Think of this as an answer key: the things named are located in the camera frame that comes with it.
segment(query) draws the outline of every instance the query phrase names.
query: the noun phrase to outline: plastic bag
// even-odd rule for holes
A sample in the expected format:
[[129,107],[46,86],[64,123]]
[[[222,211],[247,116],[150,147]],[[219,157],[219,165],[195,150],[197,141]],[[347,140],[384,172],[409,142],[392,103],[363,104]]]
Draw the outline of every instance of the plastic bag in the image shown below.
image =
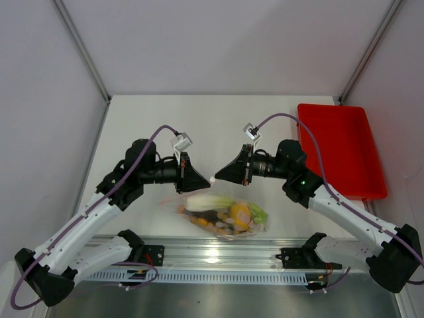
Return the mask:
[[268,214],[253,202],[200,190],[160,203],[205,231],[226,239],[241,239],[267,230]]

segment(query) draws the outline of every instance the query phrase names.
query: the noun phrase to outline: cable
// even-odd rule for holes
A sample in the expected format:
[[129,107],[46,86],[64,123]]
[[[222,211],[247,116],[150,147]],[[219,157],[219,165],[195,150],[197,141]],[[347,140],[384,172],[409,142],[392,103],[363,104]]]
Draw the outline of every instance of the cable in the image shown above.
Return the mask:
[[[297,122],[299,125],[301,125],[307,131],[307,133],[311,137],[311,139],[313,141],[313,144],[315,146],[315,149],[317,151],[317,157],[318,157],[318,162],[319,162],[319,169],[321,170],[321,174],[323,176],[323,182],[324,182],[325,189],[327,189],[327,191],[333,196],[333,198],[337,202],[339,202],[343,207],[346,207],[350,212],[354,213],[357,217],[360,217],[362,220],[364,220],[367,223],[371,224],[373,227],[376,227],[379,231],[384,232],[387,235],[391,236],[393,239],[397,240],[400,244],[403,245],[403,247],[405,247],[420,262],[421,266],[424,268],[424,260],[422,259],[422,257],[420,257],[420,255],[416,251],[414,251],[414,249],[411,248],[403,239],[401,239],[400,237],[396,236],[396,234],[390,232],[389,230],[383,228],[381,225],[379,225],[378,223],[374,222],[373,220],[367,218],[365,215],[361,214],[360,212],[358,212],[355,208],[351,207],[350,205],[347,205],[345,202],[343,202],[343,201],[340,202],[340,198],[330,188],[330,185],[329,185],[329,183],[327,181],[327,178],[325,177],[323,159],[321,157],[321,152],[319,151],[318,142],[315,139],[315,137],[313,136],[313,133],[309,130],[309,128],[307,128],[307,126],[302,121],[300,121],[298,118],[296,118],[296,117],[294,117],[292,115],[289,115],[289,114],[276,113],[276,114],[273,114],[273,115],[269,116],[264,121],[262,121],[257,126],[257,129],[260,129],[268,121],[270,121],[271,119],[273,119],[275,117],[288,117],[290,119],[293,119],[295,122]],[[414,282],[414,281],[409,280],[408,283],[409,284],[412,284],[412,285],[424,285],[424,280],[421,280],[419,282]]]
[[328,265],[328,263],[325,263],[325,275],[322,276],[322,278],[325,278],[325,283],[328,284],[328,282],[329,282],[329,265]]
[[263,153],[265,156],[269,156],[269,154],[264,150],[264,149],[258,149],[257,151],[254,152],[255,154],[260,154]]
[[125,289],[128,290],[136,290],[137,288],[140,287],[144,287],[147,286],[149,284],[151,284],[156,278],[158,278],[159,276],[159,271],[156,267],[154,267],[153,265],[149,265],[149,264],[145,264],[145,263],[135,263],[135,262],[119,262],[119,263],[114,263],[114,265],[124,265],[124,266],[145,266],[145,267],[149,267],[151,270],[154,270],[154,277],[149,279],[146,282],[140,283],[137,286],[133,286],[133,287],[129,287],[127,286]]
[[[177,133],[177,131],[175,129],[173,129],[171,126],[168,125],[162,125],[161,127],[159,127],[158,129],[156,129],[156,131],[152,134],[152,136],[150,137],[150,139],[148,140],[148,142],[146,143],[146,145],[144,146],[144,148],[141,150],[141,153],[138,155],[137,159],[134,161],[134,164],[132,164],[132,166],[128,169],[128,171],[126,172],[126,174],[122,177],[121,180],[118,181],[117,184],[115,184],[115,186],[109,191],[107,192],[103,197],[101,197],[99,200],[97,200],[86,212],[86,215],[89,215],[101,202],[103,202],[105,199],[107,199],[109,196],[111,196],[112,194],[114,194],[125,182],[125,180],[132,174],[132,172],[134,171],[134,169],[137,167],[138,163],[141,161],[141,159],[143,158],[144,154],[146,153],[148,147],[152,144],[153,140],[156,138],[156,136],[160,133],[160,131],[162,131],[163,129],[169,129],[170,131],[172,131],[174,134]],[[66,229],[64,229],[59,235],[58,237],[56,237],[52,243],[48,246],[47,250],[51,251],[54,246],[70,231],[73,229],[74,226],[76,226],[82,219],[84,219],[84,217],[82,215],[80,215],[77,219],[75,219],[74,222],[72,222],[70,225],[68,225],[68,227],[66,227]],[[38,299],[36,301],[34,301],[33,303],[30,303],[29,305],[25,305],[25,306],[19,306],[16,304],[16,296],[18,294],[19,288],[21,287],[22,283],[24,282],[25,278],[28,276],[28,274],[31,272],[31,270],[46,256],[46,253],[42,253],[26,270],[25,272],[22,274],[22,276],[19,278],[18,282],[16,283],[15,287],[13,288],[12,294],[11,294],[11,306],[13,309],[15,310],[25,310],[28,308],[31,308],[33,306],[35,306],[37,303],[39,303],[41,301],[41,299]]]
[[[154,267],[153,265],[149,265],[149,264],[145,264],[145,263],[134,263],[134,262],[120,262],[120,263],[116,263],[116,264],[114,264],[114,265],[123,265],[123,266],[144,266],[144,267],[149,267],[150,269],[149,270],[154,270],[155,271],[155,275],[154,275],[154,277],[152,278],[152,279],[150,279],[150,280],[148,280],[147,282],[142,282],[142,283],[139,283],[139,284],[137,284],[136,286],[139,288],[139,287],[142,287],[142,286],[146,286],[146,285],[148,285],[148,284],[150,284],[150,283],[152,283],[154,280],[156,280],[158,277],[159,277],[159,271],[158,271],[158,269],[156,268],[156,267]],[[135,289],[134,287],[136,287],[136,286],[133,286],[133,287],[129,287],[129,286],[124,286],[124,285],[122,285],[121,283],[119,283],[118,285],[116,284],[116,283],[108,283],[108,284],[103,284],[103,285],[100,285],[100,286],[96,286],[96,287],[94,287],[94,288],[90,288],[89,290],[84,290],[84,291],[77,291],[77,292],[72,292],[71,294],[70,294],[70,296],[71,297],[77,297],[77,296],[81,296],[81,295],[85,295],[85,294],[87,294],[87,293],[91,293],[91,292],[93,292],[93,291],[95,291],[95,290],[98,290],[98,289],[100,289],[100,288],[103,288],[103,287],[124,287],[127,291],[129,291],[129,290],[133,290],[133,289]]]
[[173,159],[175,159],[174,156],[164,157],[164,158],[162,158],[162,163],[164,163],[165,161],[173,160]]
[[143,257],[145,257],[147,259],[148,263],[153,266],[153,260],[152,260],[152,258],[150,257],[149,254],[146,253],[145,255],[143,255]]
[[158,157],[159,157],[159,161],[161,161],[161,158],[160,158],[160,154],[159,154],[159,152],[155,152],[155,155],[157,155]]
[[331,263],[329,263],[329,266],[330,266],[330,270],[331,270],[331,272],[330,272],[330,274],[328,274],[328,276],[330,276],[330,275],[334,272],[333,265],[331,265]]
[[312,293],[325,293],[327,290],[330,290],[331,288],[334,288],[334,287],[336,287],[337,285],[339,285],[343,280],[345,280],[346,279],[346,277],[348,276],[348,274],[349,274],[349,272],[350,272],[350,267],[348,267],[347,269],[346,269],[346,272],[344,272],[344,274],[343,274],[343,276],[337,281],[337,282],[335,282],[335,283],[333,283],[333,284],[331,284],[331,285],[329,285],[329,286],[327,286],[326,288],[324,288],[324,289],[321,289],[321,290],[315,290],[315,291],[313,291]]

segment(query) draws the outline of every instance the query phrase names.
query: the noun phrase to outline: red tray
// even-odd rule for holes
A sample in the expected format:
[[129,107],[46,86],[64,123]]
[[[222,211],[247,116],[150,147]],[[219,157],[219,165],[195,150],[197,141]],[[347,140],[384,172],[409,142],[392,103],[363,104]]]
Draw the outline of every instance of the red tray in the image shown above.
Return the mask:
[[[386,184],[365,110],[361,107],[300,104],[299,119],[317,139],[328,182],[349,199],[387,196]],[[315,147],[305,129],[299,141],[306,165],[321,176]]]

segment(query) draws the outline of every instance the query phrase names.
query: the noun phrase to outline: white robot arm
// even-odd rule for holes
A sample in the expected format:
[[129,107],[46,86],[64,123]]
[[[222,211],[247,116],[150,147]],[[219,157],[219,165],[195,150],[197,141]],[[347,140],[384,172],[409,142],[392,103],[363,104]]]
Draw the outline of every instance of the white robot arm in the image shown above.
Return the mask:
[[359,240],[347,242],[315,233],[296,249],[294,262],[290,248],[282,248],[286,254],[278,258],[283,267],[311,269],[338,263],[369,272],[382,287],[400,292],[422,261],[417,231],[409,225],[400,229],[343,197],[306,167],[306,154],[298,141],[281,141],[272,156],[264,150],[254,151],[260,138],[257,127],[248,124],[244,131],[254,144],[243,145],[238,156],[215,174],[216,179],[244,186],[253,176],[284,179],[282,189],[293,202],[328,217]]
[[[183,152],[191,144],[187,134],[176,132],[171,140],[174,156],[159,160],[153,138],[134,141],[125,159],[104,177],[88,204],[53,237],[34,250],[22,248],[15,255],[23,278],[47,306],[61,302],[75,285],[98,270],[118,262],[143,260],[144,243],[130,230],[121,231],[98,247],[83,247],[143,194],[145,184],[174,184],[178,193],[210,187],[191,165],[187,152]],[[26,309],[28,306],[15,303],[17,288],[11,304],[15,309]]]

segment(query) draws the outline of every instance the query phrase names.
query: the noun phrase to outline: metal floor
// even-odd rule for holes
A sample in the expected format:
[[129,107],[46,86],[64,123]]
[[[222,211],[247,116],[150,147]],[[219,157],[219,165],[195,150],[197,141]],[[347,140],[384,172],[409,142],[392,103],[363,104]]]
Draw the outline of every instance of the metal floor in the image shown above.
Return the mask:
[[328,294],[298,286],[152,284],[125,292],[83,282],[48,318],[349,318],[401,317],[393,294],[368,276],[351,274]]

